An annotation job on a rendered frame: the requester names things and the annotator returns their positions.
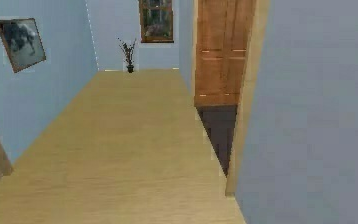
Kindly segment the grey framed wall picture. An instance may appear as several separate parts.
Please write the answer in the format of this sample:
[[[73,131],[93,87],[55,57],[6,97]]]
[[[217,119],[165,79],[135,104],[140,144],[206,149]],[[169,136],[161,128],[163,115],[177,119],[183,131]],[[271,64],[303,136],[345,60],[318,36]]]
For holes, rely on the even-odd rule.
[[[46,60],[34,18],[0,19],[0,38],[14,73]]]

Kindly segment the green framed wall picture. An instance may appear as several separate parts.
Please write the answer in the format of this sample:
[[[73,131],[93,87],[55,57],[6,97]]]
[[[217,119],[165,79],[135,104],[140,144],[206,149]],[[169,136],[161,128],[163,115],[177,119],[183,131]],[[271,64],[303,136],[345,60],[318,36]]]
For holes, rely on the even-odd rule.
[[[173,43],[172,0],[139,0],[142,43]]]

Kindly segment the dark potted house plant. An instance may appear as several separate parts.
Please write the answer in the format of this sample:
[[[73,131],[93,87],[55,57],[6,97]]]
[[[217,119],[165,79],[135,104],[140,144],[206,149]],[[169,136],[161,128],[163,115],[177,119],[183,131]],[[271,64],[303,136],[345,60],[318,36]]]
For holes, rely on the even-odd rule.
[[[124,54],[124,61],[126,63],[126,68],[127,68],[127,72],[128,73],[133,73],[134,72],[134,59],[133,59],[133,55],[134,55],[134,50],[135,50],[135,45],[136,45],[136,39],[134,39],[134,41],[131,44],[127,44],[125,41],[119,39],[120,45],[119,47],[121,48],[123,54]]]

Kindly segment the brown wooden room door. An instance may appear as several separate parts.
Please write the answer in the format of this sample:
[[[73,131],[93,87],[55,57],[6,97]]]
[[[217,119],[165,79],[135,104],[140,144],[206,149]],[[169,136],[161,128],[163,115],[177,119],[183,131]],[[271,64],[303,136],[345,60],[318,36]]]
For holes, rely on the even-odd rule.
[[[256,0],[199,0],[194,105],[237,105]]]

